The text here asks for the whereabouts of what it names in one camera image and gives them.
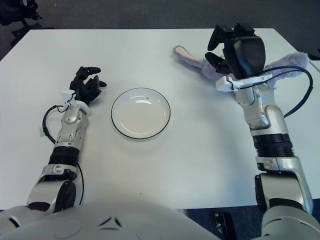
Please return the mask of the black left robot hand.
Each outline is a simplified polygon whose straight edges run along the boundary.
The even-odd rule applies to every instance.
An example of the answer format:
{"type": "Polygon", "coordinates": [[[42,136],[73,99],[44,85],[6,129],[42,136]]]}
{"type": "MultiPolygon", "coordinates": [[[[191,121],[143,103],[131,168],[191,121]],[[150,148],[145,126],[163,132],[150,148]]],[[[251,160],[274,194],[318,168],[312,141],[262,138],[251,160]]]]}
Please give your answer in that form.
{"type": "Polygon", "coordinates": [[[102,92],[101,88],[107,87],[107,84],[99,80],[99,67],[81,66],[75,74],[74,79],[69,85],[69,89],[75,93],[75,100],[84,102],[88,106],[102,92]]]}

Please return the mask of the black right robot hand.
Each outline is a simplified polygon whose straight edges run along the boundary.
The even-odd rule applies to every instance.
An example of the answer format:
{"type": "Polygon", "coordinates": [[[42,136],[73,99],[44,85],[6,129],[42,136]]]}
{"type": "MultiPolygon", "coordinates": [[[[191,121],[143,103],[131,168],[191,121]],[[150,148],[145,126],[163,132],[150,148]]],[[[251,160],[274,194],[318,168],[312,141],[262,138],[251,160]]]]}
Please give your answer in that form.
{"type": "Polygon", "coordinates": [[[238,80],[257,76],[265,67],[264,42],[245,22],[234,28],[217,24],[207,50],[205,58],[217,73],[233,74],[238,80]]]}

